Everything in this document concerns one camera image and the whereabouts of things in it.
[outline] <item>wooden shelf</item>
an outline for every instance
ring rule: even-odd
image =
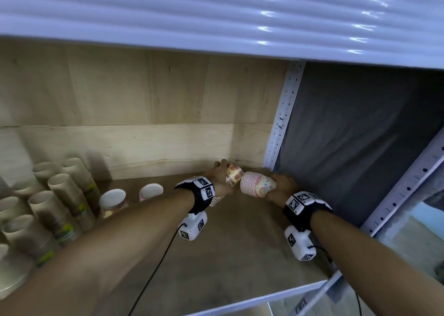
[[[138,201],[139,189],[159,183],[172,191],[191,174],[99,182],[101,192],[124,189]],[[142,296],[137,313],[186,315],[245,302],[246,308],[289,294],[313,290],[328,279],[325,260],[301,262],[288,247],[284,229],[288,221],[281,210],[261,198],[240,192],[206,210],[208,223],[194,241],[176,237],[157,274]],[[143,260],[98,310],[99,315],[124,315],[162,257],[172,234]]]

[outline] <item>corrugated white panel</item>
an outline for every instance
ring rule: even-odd
[[[0,0],[0,34],[444,68],[444,0]]]

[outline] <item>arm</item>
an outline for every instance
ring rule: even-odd
[[[215,162],[213,169],[204,174],[217,196],[233,191],[225,183],[227,164],[226,160]],[[125,275],[177,229],[193,204],[191,191],[177,189],[112,215],[0,301],[0,314],[91,315]]]
[[[273,177],[278,188],[267,198],[284,207],[286,199],[300,189],[293,179]],[[327,211],[316,211],[310,227],[344,278],[376,315],[442,314],[444,286],[390,248]]]

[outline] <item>hand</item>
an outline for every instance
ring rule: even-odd
[[[227,168],[228,161],[223,159],[220,162],[214,162],[213,168],[203,174],[213,183],[214,192],[216,193],[217,197],[222,197],[226,194],[233,193],[233,188],[225,181]]]
[[[296,192],[301,191],[301,187],[296,183],[292,177],[287,177],[274,173],[271,175],[276,183],[276,189],[268,192],[265,195],[265,199],[272,201],[279,207],[285,207],[285,203],[290,196]]]

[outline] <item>wristband with fiducial markers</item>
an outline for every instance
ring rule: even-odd
[[[313,213],[319,210],[333,212],[330,205],[310,192],[300,191],[288,198],[283,210],[284,215],[299,232],[311,231],[310,221]]]
[[[210,180],[203,176],[191,177],[178,183],[175,189],[187,189],[193,192],[194,206],[189,213],[197,214],[210,205],[215,196],[214,186]]]

